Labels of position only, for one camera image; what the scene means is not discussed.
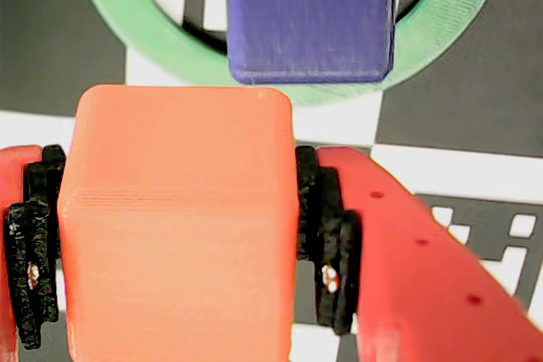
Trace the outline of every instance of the white square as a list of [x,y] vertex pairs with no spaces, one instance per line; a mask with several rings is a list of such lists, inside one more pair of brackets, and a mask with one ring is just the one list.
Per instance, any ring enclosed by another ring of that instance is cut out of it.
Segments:
[[432,207],[432,215],[437,223],[442,226],[449,226],[452,222],[452,208]]
[[517,214],[512,219],[509,236],[511,237],[531,237],[534,233],[535,215]]
[[449,233],[462,245],[467,243],[469,238],[469,232],[471,228],[464,225],[451,225],[449,226]]
[[290,362],[334,362],[338,357],[339,337],[331,328],[293,324]]
[[202,26],[207,31],[227,31],[227,0],[204,0]]

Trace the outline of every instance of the hole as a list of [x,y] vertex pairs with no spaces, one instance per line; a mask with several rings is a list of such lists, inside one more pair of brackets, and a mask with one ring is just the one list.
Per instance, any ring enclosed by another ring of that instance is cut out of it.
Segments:
[[483,299],[475,294],[470,294],[467,296],[467,302],[471,305],[480,305],[483,302]]

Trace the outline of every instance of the black and white checkerboard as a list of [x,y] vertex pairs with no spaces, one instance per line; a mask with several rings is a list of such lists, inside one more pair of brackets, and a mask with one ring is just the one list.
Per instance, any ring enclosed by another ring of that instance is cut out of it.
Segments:
[[[415,0],[400,0],[400,12]],[[225,0],[157,0],[216,41]],[[0,148],[69,148],[77,100],[99,82],[186,85],[109,32],[88,0],[2,0]],[[489,0],[453,47],[385,94],[295,107],[297,138],[350,144],[434,209],[543,327],[543,34],[540,0]],[[356,362],[355,337],[315,325],[311,266],[298,268],[292,362]],[[23,361],[70,360],[62,324]]]

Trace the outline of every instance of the red plastic part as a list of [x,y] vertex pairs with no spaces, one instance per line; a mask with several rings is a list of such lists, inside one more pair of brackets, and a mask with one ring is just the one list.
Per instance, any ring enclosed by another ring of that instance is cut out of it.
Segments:
[[42,159],[39,146],[0,149],[0,362],[16,362],[17,337],[9,296],[8,271],[3,249],[3,219],[9,206],[23,200],[23,171]]
[[362,218],[358,348],[364,362],[543,362],[523,308],[387,171],[321,148]]

